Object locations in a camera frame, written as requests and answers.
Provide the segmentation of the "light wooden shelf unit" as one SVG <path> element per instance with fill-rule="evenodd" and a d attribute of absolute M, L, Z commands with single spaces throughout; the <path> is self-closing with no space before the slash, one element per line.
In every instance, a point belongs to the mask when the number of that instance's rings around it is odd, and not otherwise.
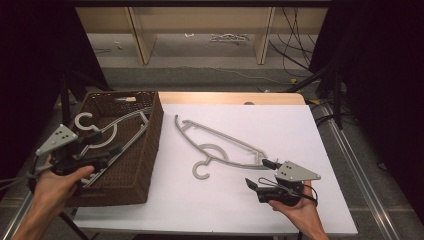
<path fill-rule="evenodd" d="M 265 63 L 269 36 L 320 33 L 326 8 L 311 7 L 78 7 L 88 33 L 128 33 L 139 63 L 149 62 L 158 34 L 252 34 L 256 61 Z"/>

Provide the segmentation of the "black metal stand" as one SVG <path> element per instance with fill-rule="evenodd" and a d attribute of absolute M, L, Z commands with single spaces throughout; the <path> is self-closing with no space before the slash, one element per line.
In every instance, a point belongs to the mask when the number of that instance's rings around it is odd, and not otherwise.
<path fill-rule="evenodd" d="M 326 98 L 329 94 L 333 96 L 333 114 L 332 117 L 339 129 L 342 129 L 341 121 L 341 75 L 339 66 L 336 62 L 330 61 L 325 67 L 313 73 L 311 76 L 301 81 L 298 84 L 285 90 L 285 93 L 295 93 L 298 90 L 308 86 L 314 81 L 320 80 L 319 86 L 316 89 L 318 98 Z"/>
<path fill-rule="evenodd" d="M 72 122 L 71 103 L 69 99 L 70 94 L 72 94 L 77 101 L 83 101 L 88 93 L 88 87 L 94 87 L 102 91 L 112 91 L 100 67 L 87 71 L 70 68 L 62 74 L 59 79 L 59 84 L 62 123 L 66 126 L 69 126 Z"/>

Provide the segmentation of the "brown wicker basket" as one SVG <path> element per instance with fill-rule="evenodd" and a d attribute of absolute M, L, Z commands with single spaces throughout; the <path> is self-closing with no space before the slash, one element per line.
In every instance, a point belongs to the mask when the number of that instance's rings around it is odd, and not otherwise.
<path fill-rule="evenodd" d="M 109 167 L 83 181 L 81 194 L 70 207 L 105 207 L 147 201 L 159 149 L 164 110 L 155 91 L 93 92 L 86 95 L 74 118 L 72 130 L 79 136 L 94 131 L 102 139 L 84 154 L 106 152 L 117 143 L 120 154 Z"/>

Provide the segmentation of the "white board mat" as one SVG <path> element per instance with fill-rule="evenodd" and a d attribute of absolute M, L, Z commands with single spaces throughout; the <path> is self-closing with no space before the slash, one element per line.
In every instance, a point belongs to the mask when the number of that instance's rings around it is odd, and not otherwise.
<path fill-rule="evenodd" d="M 248 180 L 272 179 L 271 170 L 240 168 L 255 161 L 208 128 L 245 141 L 279 162 L 318 175 L 318 211 L 327 234 L 357 232 L 306 105 L 166 104 L 148 200 L 141 205 L 81 208 L 81 228 L 125 232 L 287 235 L 296 228 L 259 202 Z"/>

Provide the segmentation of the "person's right hand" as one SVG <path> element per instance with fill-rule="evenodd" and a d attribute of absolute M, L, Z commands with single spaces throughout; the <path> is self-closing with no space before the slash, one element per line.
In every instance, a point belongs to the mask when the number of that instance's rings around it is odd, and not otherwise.
<path fill-rule="evenodd" d="M 305 221 L 319 220 L 316 204 L 309 199 L 302 198 L 295 206 L 286 206 L 276 200 L 270 200 L 268 204 L 274 211 L 285 215 L 294 226 L 300 231 L 299 227 Z"/>

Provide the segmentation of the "aluminium rail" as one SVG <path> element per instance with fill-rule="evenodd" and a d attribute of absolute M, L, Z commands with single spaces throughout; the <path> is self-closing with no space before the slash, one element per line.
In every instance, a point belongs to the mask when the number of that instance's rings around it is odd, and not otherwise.
<path fill-rule="evenodd" d="M 323 114 L 329 121 L 330 129 L 338 142 L 339 148 L 341 149 L 344 158 L 347 161 L 347 165 L 367 203 L 368 209 L 370 210 L 384 240 L 400 240 L 400 235 L 394 227 L 393 221 L 391 220 L 388 212 L 385 210 L 381 200 L 377 196 L 371 182 L 366 176 L 356 154 L 354 153 L 345 133 L 339 128 L 339 125 L 335 120 L 335 112 L 330 109 L 328 103 L 322 104 Z"/>
<path fill-rule="evenodd" d="M 21 177 L 19 180 L 15 180 L 15 183 L 27 182 L 28 180 L 36 180 L 39 172 L 36 171 L 37 160 L 40 156 L 46 155 L 53 151 L 54 149 L 62 146 L 61 141 L 67 140 L 69 134 L 65 134 L 62 137 L 63 132 L 59 131 L 58 133 L 53 133 L 47 140 L 40 145 L 40 147 L 35 151 L 34 159 L 29 167 L 29 170 L 26 174 Z M 0 240 L 11 240 L 12 236 L 15 234 L 16 230 L 19 228 L 22 219 L 30 208 L 32 202 L 32 192 L 29 191 L 26 196 L 23 198 L 23 201 L 20 203 L 19 208 L 7 226 L 5 233 Z"/>

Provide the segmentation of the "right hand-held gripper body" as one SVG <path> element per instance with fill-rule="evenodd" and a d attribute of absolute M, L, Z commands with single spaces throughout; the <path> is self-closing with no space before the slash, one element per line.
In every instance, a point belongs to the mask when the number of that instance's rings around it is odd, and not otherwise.
<path fill-rule="evenodd" d="M 286 206 L 295 206 L 302 198 L 312 200 L 316 205 L 318 199 L 304 193 L 305 188 L 312 187 L 306 185 L 305 181 L 320 180 L 321 176 L 296 163 L 285 161 L 282 166 L 275 170 L 275 182 L 266 178 L 259 178 L 258 181 L 264 184 L 255 191 L 260 203 L 268 203 L 276 200 Z"/>

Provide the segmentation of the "person's left hand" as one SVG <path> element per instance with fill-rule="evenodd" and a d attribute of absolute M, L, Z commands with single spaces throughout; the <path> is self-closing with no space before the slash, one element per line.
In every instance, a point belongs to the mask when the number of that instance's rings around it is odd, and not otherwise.
<path fill-rule="evenodd" d="M 35 212 L 39 216 L 57 216 L 76 191 L 77 183 L 93 171 L 93 166 L 85 166 L 65 176 L 58 176 L 50 170 L 43 172 L 35 187 L 33 197 Z"/>

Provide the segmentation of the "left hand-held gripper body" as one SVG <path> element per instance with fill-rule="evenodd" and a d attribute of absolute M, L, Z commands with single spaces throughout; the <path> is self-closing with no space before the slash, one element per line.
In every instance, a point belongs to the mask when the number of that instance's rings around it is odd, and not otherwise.
<path fill-rule="evenodd" d="M 36 156 L 50 155 L 49 164 L 35 168 L 35 175 L 50 170 L 58 176 L 69 175 L 81 167 L 93 166 L 94 173 L 106 169 L 111 152 L 85 156 L 82 150 L 102 138 L 101 132 L 78 136 L 67 126 L 60 124 L 52 135 L 36 150 Z"/>

